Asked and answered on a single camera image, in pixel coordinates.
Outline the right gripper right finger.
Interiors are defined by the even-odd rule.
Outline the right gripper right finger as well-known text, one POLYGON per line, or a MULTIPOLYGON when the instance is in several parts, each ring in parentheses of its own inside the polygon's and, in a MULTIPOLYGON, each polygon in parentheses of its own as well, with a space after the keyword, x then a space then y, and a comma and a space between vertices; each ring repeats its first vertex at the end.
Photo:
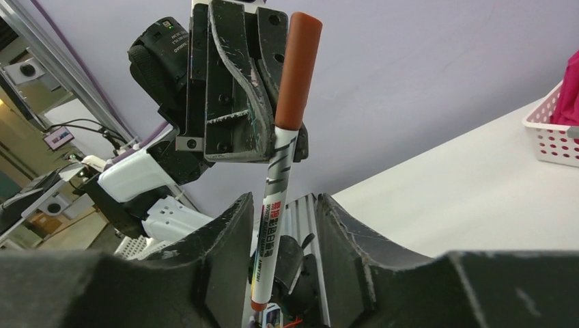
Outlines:
POLYGON ((577 327, 575 251, 449 251, 387 239, 331 196, 317 199, 331 327, 577 327))

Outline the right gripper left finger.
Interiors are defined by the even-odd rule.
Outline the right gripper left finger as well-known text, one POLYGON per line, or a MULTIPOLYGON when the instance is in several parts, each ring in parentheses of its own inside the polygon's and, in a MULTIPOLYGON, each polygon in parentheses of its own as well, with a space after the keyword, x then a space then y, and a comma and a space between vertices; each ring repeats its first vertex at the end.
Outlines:
POLYGON ((2 327, 241 327, 253 196, 143 260, 2 251, 2 327))

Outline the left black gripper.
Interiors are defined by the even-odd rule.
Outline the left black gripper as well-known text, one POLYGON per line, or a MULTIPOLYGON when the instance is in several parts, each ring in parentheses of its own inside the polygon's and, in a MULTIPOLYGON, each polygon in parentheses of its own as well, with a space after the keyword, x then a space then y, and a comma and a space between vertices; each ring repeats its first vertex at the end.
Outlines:
MULTIPOLYGON (((263 1, 192 3, 187 126, 178 149, 209 165, 270 160, 290 17, 263 1)), ((308 156, 302 123, 294 162, 308 156)))

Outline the white red whiteboard marker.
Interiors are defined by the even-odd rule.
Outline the white red whiteboard marker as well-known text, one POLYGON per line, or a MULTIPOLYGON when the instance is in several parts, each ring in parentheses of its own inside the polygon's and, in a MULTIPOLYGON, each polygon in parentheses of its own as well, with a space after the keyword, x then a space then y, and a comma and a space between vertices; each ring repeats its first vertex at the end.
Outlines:
POLYGON ((256 312, 266 309, 272 295, 281 237, 279 226, 285 209, 298 132, 274 125, 274 148, 268 164, 251 281, 251 308, 256 312))

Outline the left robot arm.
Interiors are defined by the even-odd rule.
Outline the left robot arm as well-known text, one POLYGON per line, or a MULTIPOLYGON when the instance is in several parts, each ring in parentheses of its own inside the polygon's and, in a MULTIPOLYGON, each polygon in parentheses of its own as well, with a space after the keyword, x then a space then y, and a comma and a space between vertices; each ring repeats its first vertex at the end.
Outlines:
POLYGON ((175 240, 160 205, 214 164, 265 163, 289 17, 263 1, 194 1, 187 27, 167 16, 130 45, 133 79, 169 131, 105 163, 84 190, 130 238, 175 240))

